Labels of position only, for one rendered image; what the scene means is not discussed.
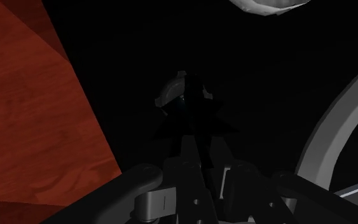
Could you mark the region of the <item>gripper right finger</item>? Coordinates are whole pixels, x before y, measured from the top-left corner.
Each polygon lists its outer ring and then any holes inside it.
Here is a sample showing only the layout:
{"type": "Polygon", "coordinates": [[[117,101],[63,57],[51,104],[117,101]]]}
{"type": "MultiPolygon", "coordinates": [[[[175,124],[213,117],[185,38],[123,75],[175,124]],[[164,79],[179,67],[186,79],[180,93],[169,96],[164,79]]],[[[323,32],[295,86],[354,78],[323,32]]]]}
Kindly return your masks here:
{"type": "Polygon", "coordinates": [[[290,172],[269,179],[247,162],[235,160],[222,137],[213,137],[215,165],[229,167],[224,186],[228,221],[255,224],[358,224],[358,206],[290,172]]]}

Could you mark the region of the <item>small black and grey object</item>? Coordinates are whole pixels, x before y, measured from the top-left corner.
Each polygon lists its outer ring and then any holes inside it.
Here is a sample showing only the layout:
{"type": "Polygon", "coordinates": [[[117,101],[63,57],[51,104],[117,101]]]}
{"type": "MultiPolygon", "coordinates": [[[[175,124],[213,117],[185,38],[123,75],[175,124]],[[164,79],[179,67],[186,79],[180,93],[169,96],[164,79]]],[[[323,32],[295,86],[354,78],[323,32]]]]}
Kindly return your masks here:
{"type": "Polygon", "coordinates": [[[163,87],[155,106],[165,115],[160,130],[210,132],[214,121],[214,100],[195,74],[179,71],[163,87]]]}

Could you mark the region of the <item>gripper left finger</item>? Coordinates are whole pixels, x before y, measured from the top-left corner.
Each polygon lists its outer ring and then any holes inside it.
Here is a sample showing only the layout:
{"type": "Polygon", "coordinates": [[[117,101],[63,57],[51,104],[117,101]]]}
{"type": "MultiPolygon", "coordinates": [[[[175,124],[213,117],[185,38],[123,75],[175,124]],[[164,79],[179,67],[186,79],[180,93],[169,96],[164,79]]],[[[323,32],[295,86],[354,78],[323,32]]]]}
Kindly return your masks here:
{"type": "Polygon", "coordinates": [[[219,224],[192,142],[184,137],[183,155],[162,169],[136,165],[42,224],[219,224]]]}

